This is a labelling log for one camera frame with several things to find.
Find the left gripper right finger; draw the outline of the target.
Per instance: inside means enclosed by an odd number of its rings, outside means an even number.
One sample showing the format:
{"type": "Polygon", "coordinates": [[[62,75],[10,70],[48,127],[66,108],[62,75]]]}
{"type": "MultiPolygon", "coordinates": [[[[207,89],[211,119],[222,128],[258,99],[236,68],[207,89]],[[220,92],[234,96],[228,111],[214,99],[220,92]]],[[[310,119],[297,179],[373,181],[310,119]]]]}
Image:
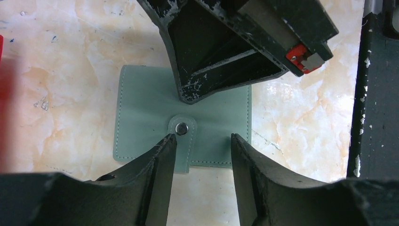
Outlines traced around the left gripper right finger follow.
{"type": "Polygon", "coordinates": [[[234,133],[231,161],[242,226],[396,226],[399,223],[397,180],[318,181],[287,169],[234,133]]]}

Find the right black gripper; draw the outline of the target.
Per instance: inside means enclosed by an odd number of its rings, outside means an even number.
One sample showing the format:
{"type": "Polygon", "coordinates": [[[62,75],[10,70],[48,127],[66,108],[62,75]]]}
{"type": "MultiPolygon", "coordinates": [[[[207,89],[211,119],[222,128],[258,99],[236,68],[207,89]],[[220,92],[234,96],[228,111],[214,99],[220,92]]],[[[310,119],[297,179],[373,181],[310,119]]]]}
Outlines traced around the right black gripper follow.
{"type": "Polygon", "coordinates": [[[220,21],[202,0],[141,0],[158,27],[179,98],[208,96],[300,77],[333,57],[327,42],[338,29],[318,0],[223,0],[220,21]]]}

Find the red plastic bin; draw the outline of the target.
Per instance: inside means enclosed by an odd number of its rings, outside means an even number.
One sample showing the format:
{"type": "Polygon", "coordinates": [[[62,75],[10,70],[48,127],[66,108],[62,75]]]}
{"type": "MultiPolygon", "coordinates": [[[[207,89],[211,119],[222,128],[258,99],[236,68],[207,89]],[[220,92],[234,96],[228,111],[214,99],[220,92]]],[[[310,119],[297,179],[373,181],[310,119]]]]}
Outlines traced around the red plastic bin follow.
{"type": "Polygon", "coordinates": [[[0,172],[6,173],[12,165],[15,135],[15,100],[18,61],[4,53],[5,39],[0,37],[0,172]]]}

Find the sage green card holder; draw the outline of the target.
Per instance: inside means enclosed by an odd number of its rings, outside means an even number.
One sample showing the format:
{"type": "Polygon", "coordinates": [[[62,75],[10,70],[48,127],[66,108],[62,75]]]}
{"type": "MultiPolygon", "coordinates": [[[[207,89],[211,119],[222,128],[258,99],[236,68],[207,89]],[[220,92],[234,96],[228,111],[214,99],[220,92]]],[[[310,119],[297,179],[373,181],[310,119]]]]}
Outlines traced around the sage green card holder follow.
{"type": "Polygon", "coordinates": [[[190,166],[231,167],[231,135],[251,141],[251,87],[188,105],[169,68],[125,65],[120,72],[113,158],[129,162],[167,134],[177,139],[176,173],[190,166]]]}

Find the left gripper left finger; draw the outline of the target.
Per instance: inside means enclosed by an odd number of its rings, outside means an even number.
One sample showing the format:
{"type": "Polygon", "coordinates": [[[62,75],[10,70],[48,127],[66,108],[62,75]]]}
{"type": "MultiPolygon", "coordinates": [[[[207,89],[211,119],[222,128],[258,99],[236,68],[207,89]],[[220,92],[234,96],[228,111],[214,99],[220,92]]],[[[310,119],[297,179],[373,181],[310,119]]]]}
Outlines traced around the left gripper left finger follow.
{"type": "Polygon", "coordinates": [[[3,226],[164,226],[177,140],[153,148],[95,181],[59,172],[0,176],[3,226]]]}

